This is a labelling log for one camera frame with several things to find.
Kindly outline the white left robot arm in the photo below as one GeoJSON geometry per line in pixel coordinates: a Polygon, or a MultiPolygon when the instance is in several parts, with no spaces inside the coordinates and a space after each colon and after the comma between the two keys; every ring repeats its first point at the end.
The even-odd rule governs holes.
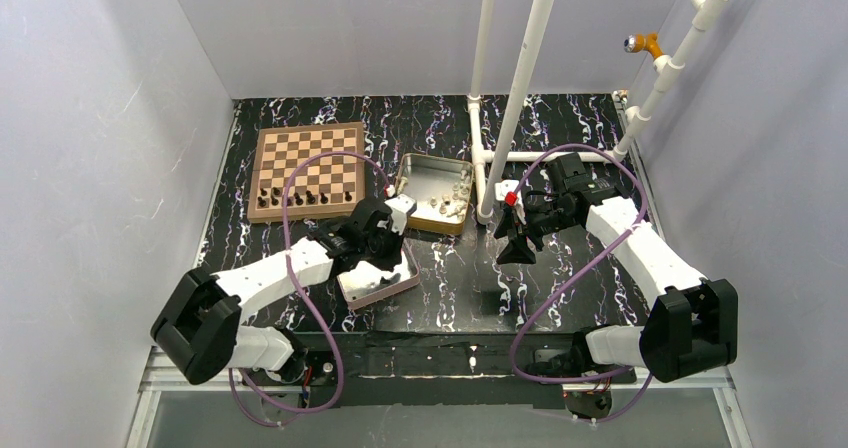
{"type": "Polygon", "coordinates": [[[287,329],[248,325],[261,309],[366,262],[391,271],[417,203],[407,195],[360,200],[348,217],[326,220],[291,248],[237,269],[187,271],[153,322],[150,336],[192,385],[225,369],[261,369],[300,379],[307,348],[287,329]]]}

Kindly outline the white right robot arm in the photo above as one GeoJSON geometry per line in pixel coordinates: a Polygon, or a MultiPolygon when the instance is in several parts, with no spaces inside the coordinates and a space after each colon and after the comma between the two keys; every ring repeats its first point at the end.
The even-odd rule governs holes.
{"type": "Polygon", "coordinates": [[[514,372],[540,383],[579,383],[642,367],[655,379],[671,382],[733,364],[738,356],[735,287],[686,263],[645,221],[622,186],[590,175],[579,154],[563,154],[543,167],[551,183],[548,191],[523,191],[524,179],[495,186],[503,206],[495,235],[508,240],[497,263],[533,264],[545,236],[579,226],[630,275],[649,315],[642,326],[584,328],[572,334],[564,352],[514,372]]]}

